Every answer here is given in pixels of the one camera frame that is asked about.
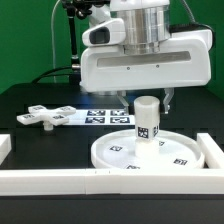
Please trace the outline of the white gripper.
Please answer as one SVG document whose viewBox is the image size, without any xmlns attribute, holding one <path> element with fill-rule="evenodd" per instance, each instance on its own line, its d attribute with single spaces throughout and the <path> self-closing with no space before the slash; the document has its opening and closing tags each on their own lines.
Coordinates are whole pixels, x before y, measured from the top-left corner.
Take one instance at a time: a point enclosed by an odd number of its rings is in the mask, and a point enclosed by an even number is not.
<svg viewBox="0 0 224 224">
<path fill-rule="evenodd" d="M 88 92 L 118 91 L 129 113 L 123 90 L 165 88 L 163 112 L 170 110 L 174 87 L 201 86 L 211 79 L 208 29 L 179 32 L 160 44 L 160 51 L 126 55 L 120 45 L 87 48 L 81 57 L 81 86 Z"/>
</svg>

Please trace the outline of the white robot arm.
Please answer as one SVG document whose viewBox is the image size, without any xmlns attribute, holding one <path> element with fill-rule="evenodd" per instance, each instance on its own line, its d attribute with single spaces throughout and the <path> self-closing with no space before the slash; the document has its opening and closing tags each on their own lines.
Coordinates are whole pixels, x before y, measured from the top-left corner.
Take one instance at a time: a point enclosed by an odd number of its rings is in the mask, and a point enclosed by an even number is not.
<svg viewBox="0 0 224 224">
<path fill-rule="evenodd" d="M 81 86 L 88 92 L 164 89 L 162 111 L 176 87 L 211 79 L 211 28 L 169 23 L 170 0 L 111 0 L 94 8 L 82 35 Z"/>
</svg>

